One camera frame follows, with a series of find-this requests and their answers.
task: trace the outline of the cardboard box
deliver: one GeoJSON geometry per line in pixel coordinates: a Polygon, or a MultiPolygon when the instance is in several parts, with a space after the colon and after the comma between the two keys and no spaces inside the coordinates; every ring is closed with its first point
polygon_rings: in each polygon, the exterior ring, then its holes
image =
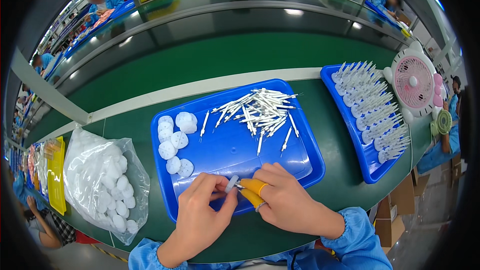
{"type": "Polygon", "coordinates": [[[404,180],[390,193],[391,206],[396,205],[399,215],[415,213],[415,195],[412,176],[407,175],[404,180]]]}
{"type": "Polygon", "coordinates": [[[392,248],[404,231],[405,225],[401,217],[396,217],[393,222],[390,219],[375,220],[375,234],[380,238],[382,247],[392,248]]]}

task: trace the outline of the hand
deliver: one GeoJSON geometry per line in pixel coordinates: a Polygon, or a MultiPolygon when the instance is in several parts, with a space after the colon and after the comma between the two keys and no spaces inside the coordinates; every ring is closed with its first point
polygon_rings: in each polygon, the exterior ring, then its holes
{"type": "Polygon", "coordinates": [[[265,163],[253,175],[268,183],[260,192],[266,201],[258,212],[268,223],[283,230],[339,238],[345,230],[345,221],[320,202],[313,200],[297,179],[279,163],[265,163]]]}
{"type": "Polygon", "coordinates": [[[224,176],[200,173],[178,197],[177,228],[157,251],[158,260],[167,268],[178,267],[217,240],[230,224],[237,207],[237,188],[226,195],[216,212],[208,204],[225,196],[229,180],[224,176]]]}
{"type": "Polygon", "coordinates": [[[32,196],[27,197],[27,204],[30,210],[32,211],[32,213],[35,214],[39,212],[39,210],[37,209],[37,203],[35,201],[35,198],[33,198],[32,196]]]}

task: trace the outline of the white round filter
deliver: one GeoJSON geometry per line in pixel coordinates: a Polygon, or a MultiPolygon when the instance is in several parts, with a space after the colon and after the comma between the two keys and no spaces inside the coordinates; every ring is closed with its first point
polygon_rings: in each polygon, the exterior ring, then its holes
{"type": "Polygon", "coordinates": [[[160,125],[160,123],[162,122],[168,122],[172,125],[173,127],[173,118],[170,117],[170,116],[161,116],[159,119],[158,119],[158,125],[160,125]]]}
{"type": "Polygon", "coordinates": [[[172,134],[170,137],[170,142],[172,142],[173,147],[177,149],[182,149],[183,147],[187,146],[188,144],[188,137],[185,133],[181,131],[177,131],[172,134]]]}
{"type": "Polygon", "coordinates": [[[178,115],[175,117],[175,124],[180,127],[180,124],[184,121],[191,121],[192,120],[192,115],[189,112],[186,111],[181,111],[178,113],[178,115]]]}
{"type": "Polygon", "coordinates": [[[158,124],[158,131],[160,132],[161,130],[164,129],[169,129],[173,132],[173,125],[170,122],[161,122],[158,124]]]}
{"type": "Polygon", "coordinates": [[[181,159],[180,160],[180,170],[178,171],[178,174],[181,177],[189,177],[192,175],[194,172],[194,164],[192,164],[191,161],[188,159],[181,159]]]}
{"type": "Polygon", "coordinates": [[[169,174],[175,174],[180,170],[180,165],[182,163],[180,162],[180,159],[177,156],[174,156],[171,159],[167,159],[166,161],[166,171],[169,174]]]}
{"type": "Polygon", "coordinates": [[[170,140],[170,137],[173,134],[173,129],[163,129],[158,132],[158,140],[160,143],[170,140]]]}
{"type": "Polygon", "coordinates": [[[176,150],[171,141],[165,141],[158,147],[158,153],[164,160],[173,158],[177,154],[176,150]]]}
{"type": "Polygon", "coordinates": [[[180,131],[185,134],[193,134],[197,131],[197,124],[193,120],[183,121],[180,123],[180,131]]]}

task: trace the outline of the worker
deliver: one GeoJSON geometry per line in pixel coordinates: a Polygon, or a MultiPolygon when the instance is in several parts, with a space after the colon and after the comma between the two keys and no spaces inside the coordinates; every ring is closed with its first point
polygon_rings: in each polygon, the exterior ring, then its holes
{"type": "Polygon", "coordinates": [[[402,6],[402,0],[368,0],[374,6],[376,6],[383,13],[388,13],[395,20],[398,20],[399,17],[395,14],[395,11],[400,9],[402,6]]]}
{"type": "MultiPolygon", "coordinates": [[[[314,249],[314,244],[310,243],[264,257],[264,263],[285,261],[288,269],[296,270],[393,269],[375,228],[362,208],[347,207],[339,212],[330,210],[313,200],[279,163],[263,164],[253,178],[268,183],[260,191],[261,198],[266,202],[258,207],[263,220],[285,231],[320,236],[322,244],[333,249],[338,258],[325,250],[314,249]]],[[[187,265],[186,262],[212,245],[230,224],[238,203],[238,190],[234,187],[228,194],[222,192],[228,182],[226,177],[219,175],[204,172],[198,175],[178,197],[177,225],[170,237],[164,243],[143,238],[130,252],[129,269],[185,270],[187,267],[198,267],[215,270],[235,269],[242,265],[242,261],[198,266],[187,265]],[[226,195],[225,202],[215,212],[209,201],[222,195],[226,195]]],[[[249,269],[256,267],[261,265],[250,266],[249,269]]]]}
{"type": "Polygon", "coordinates": [[[32,59],[32,66],[35,68],[35,71],[43,76],[43,71],[47,68],[49,63],[53,60],[53,55],[50,53],[45,54],[35,54],[32,59]]]}
{"type": "Polygon", "coordinates": [[[28,232],[35,243],[43,248],[58,249],[76,240],[76,229],[49,209],[39,211],[33,196],[27,197],[32,216],[26,218],[28,232]]]}
{"type": "MultiPolygon", "coordinates": [[[[455,76],[453,80],[453,91],[460,90],[460,78],[455,76]]],[[[432,148],[427,150],[418,161],[417,170],[419,174],[434,169],[435,167],[453,159],[460,153],[460,136],[459,136],[459,114],[460,102],[458,95],[454,94],[450,102],[443,102],[443,109],[447,110],[452,116],[452,128],[446,135],[440,135],[440,142],[434,144],[432,148]]]]}
{"type": "Polygon", "coordinates": [[[87,0],[92,4],[88,13],[95,13],[88,15],[85,18],[85,24],[87,27],[93,26],[95,22],[99,20],[99,16],[103,15],[109,9],[116,9],[122,5],[124,0],[87,0]]]}

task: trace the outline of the blue plastic tray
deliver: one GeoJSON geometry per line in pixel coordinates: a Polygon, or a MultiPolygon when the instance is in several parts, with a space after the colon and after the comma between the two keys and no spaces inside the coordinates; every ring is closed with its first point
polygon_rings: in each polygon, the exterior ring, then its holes
{"type": "Polygon", "coordinates": [[[320,71],[320,77],[327,86],[328,91],[330,91],[330,94],[332,94],[333,100],[340,110],[340,114],[342,114],[343,120],[348,128],[348,132],[353,141],[353,146],[357,152],[363,180],[368,184],[374,184],[378,182],[378,180],[382,178],[390,168],[392,168],[397,160],[391,159],[381,164],[378,161],[378,151],[375,149],[373,142],[370,142],[367,145],[363,144],[362,132],[357,128],[357,118],[352,115],[350,108],[345,105],[342,97],[335,89],[335,82],[332,81],[332,73],[337,72],[341,66],[342,65],[340,64],[324,66],[320,71]]]}
{"type": "Polygon", "coordinates": [[[381,18],[387,20],[392,24],[394,27],[398,28],[399,30],[402,30],[402,27],[397,22],[392,21],[387,15],[385,15],[379,8],[377,8],[373,3],[370,1],[365,1],[365,5],[368,6],[370,9],[374,10],[381,18]]]}
{"type": "MultiPolygon", "coordinates": [[[[219,112],[209,115],[205,133],[202,141],[199,142],[200,131],[207,110],[212,111],[215,107],[239,99],[250,93],[253,88],[267,88],[285,94],[294,94],[286,81],[271,79],[208,95],[161,111],[153,117],[150,125],[153,156],[166,212],[173,222],[177,222],[178,196],[189,187],[201,172],[218,174],[229,179],[233,175],[238,175],[240,179],[251,178],[263,163],[279,162],[298,179],[304,188],[318,183],[324,177],[324,160],[297,99],[289,99],[289,101],[297,107],[291,111],[291,115],[299,131],[299,138],[292,131],[283,154],[280,150],[291,126],[290,120],[287,120],[272,137],[263,139],[264,142],[259,156],[257,156],[258,141],[250,135],[244,123],[230,120],[221,123],[212,133],[220,117],[219,112]],[[194,134],[187,135],[189,144],[185,148],[179,149],[177,153],[179,159],[188,159],[194,165],[193,174],[185,178],[178,174],[170,175],[167,172],[165,168],[167,161],[160,157],[158,150],[160,145],[158,137],[159,118],[169,115],[175,121],[179,112],[193,113],[198,120],[197,131],[194,134]]],[[[177,126],[174,127],[174,131],[179,131],[177,126]]],[[[224,199],[214,200],[210,203],[210,206],[218,211],[223,201],[224,199]]],[[[238,206],[233,214],[239,215],[253,210],[253,205],[242,195],[238,195],[238,206]]]]}

